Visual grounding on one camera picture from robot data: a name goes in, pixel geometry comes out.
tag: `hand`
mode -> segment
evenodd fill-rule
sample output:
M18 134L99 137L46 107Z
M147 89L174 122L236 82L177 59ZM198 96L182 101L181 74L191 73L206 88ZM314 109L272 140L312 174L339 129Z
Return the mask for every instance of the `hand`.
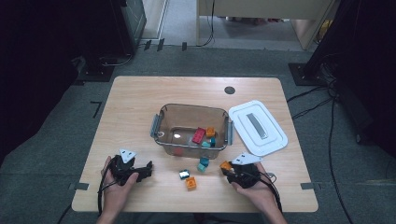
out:
M110 163L111 158L107 157L105 166L101 171L103 175L105 169ZM136 183L136 179L139 176L139 173L133 173L129 176L124 186L120 186L118 184L114 184L104 191L105 196L105 204L103 206L102 215L99 216L97 223L113 223L118 214L124 208L126 201L128 199L128 194L131 191L132 186ZM114 181L113 174L111 174L111 170L107 170L107 174L105 177L104 186L112 183Z
M266 173L260 162L255 163L255 165L261 173ZM265 176L262 176L262 180L268 184L271 183ZM265 214L271 223L286 223L285 218L283 218L282 213L277 208L273 192L264 183L258 181L254 186L248 189L243 189L235 182L231 184L236 192L248 197L250 201Z

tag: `plastic container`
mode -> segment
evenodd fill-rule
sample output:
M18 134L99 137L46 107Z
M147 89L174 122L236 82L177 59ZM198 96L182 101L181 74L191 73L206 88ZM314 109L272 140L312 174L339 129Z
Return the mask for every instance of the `plastic container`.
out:
M215 129L214 139L204 134L200 144L193 143L198 128L208 127ZM220 108L169 104L154 116L150 135L169 155L215 159L232 144L233 124L227 111ZM211 140L215 140L214 146L210 146Z

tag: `white lid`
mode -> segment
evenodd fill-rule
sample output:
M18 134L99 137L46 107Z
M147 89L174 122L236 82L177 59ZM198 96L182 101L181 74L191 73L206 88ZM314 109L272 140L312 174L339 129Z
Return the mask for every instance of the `white lid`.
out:
M234 106L229 114L253 155L265 156L288 144L288 137L262 102L253 100Z

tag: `gray carpet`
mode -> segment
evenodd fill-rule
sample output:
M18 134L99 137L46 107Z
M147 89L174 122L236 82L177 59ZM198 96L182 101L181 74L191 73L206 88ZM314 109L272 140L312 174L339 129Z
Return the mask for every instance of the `gray carpet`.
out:
M286 98L312 87L294 85L288 63L306 63L312 53L262 49L200 49L155 46L139 49L116 67L116 76L277 77ZM34 137L10 153L0 170L0 223L55 223L74 197L70 183L79 181L98 126L109 83L71 86ZM289 103L295 115L328 97L315 91ZM103 102L93 118L97 105ZM338 201L329 166L331 104L294 121L305 162L315 183L318 211L286 213L289 223L348 223ZM396 161L377 146L355 143L354 127L338 103L334 108L332 165L340 194L354 223L396 223ZM118 223L131 223L121 214ZM69 211L63 223L93 223L95 213Z

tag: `toy block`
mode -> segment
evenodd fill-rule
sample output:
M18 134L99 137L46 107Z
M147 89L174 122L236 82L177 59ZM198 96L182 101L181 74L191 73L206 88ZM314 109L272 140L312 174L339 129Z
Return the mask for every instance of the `toy block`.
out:
M203 143L201 144L201 146L203 146L203 147L210 147L210 144L209 144L208 142L203 142Z
M188 190L197 188L197 183L195 182L195 178L193 176L186 179L186 186Z
M215 147L216 146L216 138L215 137L211 137L210 138L210 146L211 147Z
M189 172L189 170L182 170L182 171L178 172L178 174L180 175L180 179L181 179L181 180L190 177L190 172Z
M233 167L231 166L231 164L230 164L229 162L224 161L224 162L220 165L220 168L225 169L225 170L231 170L231 168L233 168Z
M202 165L201 163L198 164L197 170L203 173L206 170L206 166Z
M204 138L205 135L205 129L203 128L198 128L197 131L195 131L194 137L192 138L192 142L196 144L200 144L202 139Z
M173 152L172 152L172 154L173 154L174 156L179 156L179 157L181 157L181 156L183 156L183 151L184 151L184 149L183 149L182 147L175 147L174 150L173 150Z
M209 165L209 159L202 157L201 159L199 159L199 163L207 167Z
M214 137L215 136L215 128L214 127L207 127L206 128L206 137Z

